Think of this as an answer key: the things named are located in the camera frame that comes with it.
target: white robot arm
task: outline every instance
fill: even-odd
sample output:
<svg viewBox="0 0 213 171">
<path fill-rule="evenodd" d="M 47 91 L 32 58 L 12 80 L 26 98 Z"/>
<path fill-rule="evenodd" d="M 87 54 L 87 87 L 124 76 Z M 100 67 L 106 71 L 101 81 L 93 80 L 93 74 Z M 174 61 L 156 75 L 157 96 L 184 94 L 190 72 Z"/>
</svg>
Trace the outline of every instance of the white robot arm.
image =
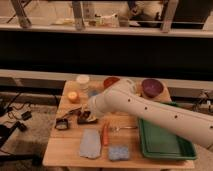
<svg viewBox="0 0 213 171">
<path fill-rule="evenodd" d="M 146 100 L 135 93 L 135 83 L 122 79 L 91 97 L 88 107 L 97 117 L 113 111 L 135 115 L 213 152 L 213 117 Z"/>
</svg>

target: green tray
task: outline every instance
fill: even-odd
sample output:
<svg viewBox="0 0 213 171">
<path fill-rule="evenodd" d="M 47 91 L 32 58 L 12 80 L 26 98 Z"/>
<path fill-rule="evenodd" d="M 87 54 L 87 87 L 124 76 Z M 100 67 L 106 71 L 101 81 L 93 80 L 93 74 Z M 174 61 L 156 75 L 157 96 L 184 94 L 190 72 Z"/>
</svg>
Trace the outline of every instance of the green tray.
<svg viewBox="0 0 213 171">
<path fill-rule="evenodd" d="M 145 157 L 171 160 L 197 158 L 194 145 L 190 141 L 143 119 L 138 119 L 138 123 L 141 152 Z"/>
</svg>

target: wooden tabletop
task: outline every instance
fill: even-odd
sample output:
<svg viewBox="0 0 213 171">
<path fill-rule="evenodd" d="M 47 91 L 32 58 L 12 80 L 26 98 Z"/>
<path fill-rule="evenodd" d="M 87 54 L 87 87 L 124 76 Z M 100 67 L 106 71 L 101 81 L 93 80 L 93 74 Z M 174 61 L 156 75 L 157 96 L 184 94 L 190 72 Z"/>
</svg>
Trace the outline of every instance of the wooden tabletop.
<svg viewBox="0 0 213 171">
<path fill-rule="evenodd" d="M 90 89 L 103 91 L 101 82 L 90 82 Z M 73 104 L 69 101 L 67 94 L 70 91 L 77 91 L 80 94 L 80 103 Z M 140 86 L 138 92 L 143 94 Z M 74 81 L 65 84 L 56 118 L 63 116 L 71 109 L 75 109 L 86 103 L 87 93 L 80 91 L 79 86 Z M 168 89 L 164 88 L 163 93 L 156 97 L 156 101 L 171 101 Z M 97 168 L 159 168 L 159 169 L 192 169 L 194 162 L 191 160 L 171 161 L 153 160 L 144 158 L 140 151 L 140 141 L 138 129 L 120 130 L 118 132 L 109 131 L 110 145 L 126 145 L 130 150 L 130 160 L 111 162 L 108 159 L 108 147 L 102 147 L 101 157 L 98 159 L 88 159 L 79 156 L 79 147 L 83 130 L 94 128 L 101 132 L 103 124 L 110 122 L 110 126 L 136 126 L 137 118 L 127 113 L 116 112 L 107 113 L 99 119 L 98 124 L 78 125 L 77 117 L 69 118 L 71 128 L 66 131 L 58 131 L 52 128 L 47 149 L 44 155 L 43 164 L 45 166 L 69 166 L 69 167 L 97 167 Z"/>
</svg>

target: maroon bowl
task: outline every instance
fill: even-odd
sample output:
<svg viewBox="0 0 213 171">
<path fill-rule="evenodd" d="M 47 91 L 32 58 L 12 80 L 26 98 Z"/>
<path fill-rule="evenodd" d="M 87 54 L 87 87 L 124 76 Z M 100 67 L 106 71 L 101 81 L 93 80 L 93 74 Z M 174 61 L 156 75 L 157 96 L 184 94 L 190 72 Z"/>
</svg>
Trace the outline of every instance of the maroon bowl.
<svg viewBox="0 0 213 171">
<path fill-rule="evenodd" d="M 146 96 L 154 98 L 163 91 L 163 84 L 156 79 L 145 79 L 142 82 L 143 92 Z"/>
</svg>

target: cup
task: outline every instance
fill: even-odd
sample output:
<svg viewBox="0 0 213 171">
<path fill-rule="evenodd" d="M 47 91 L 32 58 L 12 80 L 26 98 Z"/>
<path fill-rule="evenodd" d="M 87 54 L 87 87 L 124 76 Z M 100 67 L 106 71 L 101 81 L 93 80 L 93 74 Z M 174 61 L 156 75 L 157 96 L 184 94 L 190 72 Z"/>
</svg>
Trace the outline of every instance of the cup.
<svg viewBox="0 0 213 171">
<path fill-rule="evenodd" d="M 76 78 L 76 82 L 80 86 L 81 90 L 88 90 L 90 77 L 88 75 L 79 75 Z"/>
</svg>

